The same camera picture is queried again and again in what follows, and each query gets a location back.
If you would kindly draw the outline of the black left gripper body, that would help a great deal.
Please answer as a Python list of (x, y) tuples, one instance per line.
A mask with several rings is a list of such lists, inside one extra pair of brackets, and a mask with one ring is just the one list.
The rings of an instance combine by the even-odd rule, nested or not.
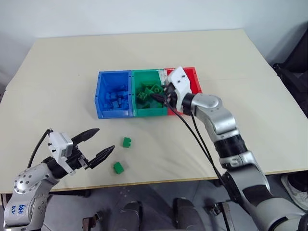
[(89, 161), (83, 155), (83, 153), (79, 150), (78, 142), (73, 142), (69, 144), (65, 153), (66, 163), (72, 170), (80, 169), (80, 168), (89, 168)]

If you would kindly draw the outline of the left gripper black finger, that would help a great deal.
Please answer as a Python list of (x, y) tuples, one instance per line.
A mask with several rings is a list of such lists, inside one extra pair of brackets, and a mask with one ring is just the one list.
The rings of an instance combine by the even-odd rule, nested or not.
[(115, 145), (112, 145), (100, 151), (98, 154), (96, 154), (96, 157), (94, 159), (90, 160), (87, 163), (85, 169), (87, 168), (94, 169), (97, 165), (99, 165), (100, 163), (102, 163), (104, 160), (107, 159), (107, 157), (113, 152), (114, 148)]
[(78, 145), (79, 143), (87, 141), (88, 139), (93, 137), (99, 130), (100, 130), (99, 128), (88, 129), (88, 130), (76, 135), (71, 140), (72, 140), (74, 145)]

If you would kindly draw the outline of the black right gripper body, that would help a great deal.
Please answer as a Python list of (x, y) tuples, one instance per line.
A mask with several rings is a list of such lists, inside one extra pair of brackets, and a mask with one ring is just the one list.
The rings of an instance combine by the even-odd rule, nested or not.
[(165, 98), (168, 102), (168, 104), (172, 107), (172, 108), (176, 108), (176, 103), (177, 103), (177, 94), (175, 92), (175, 86), (172, 83), (169, 83), (169, 87), (164, 89), (164, 94), (165, 94)]

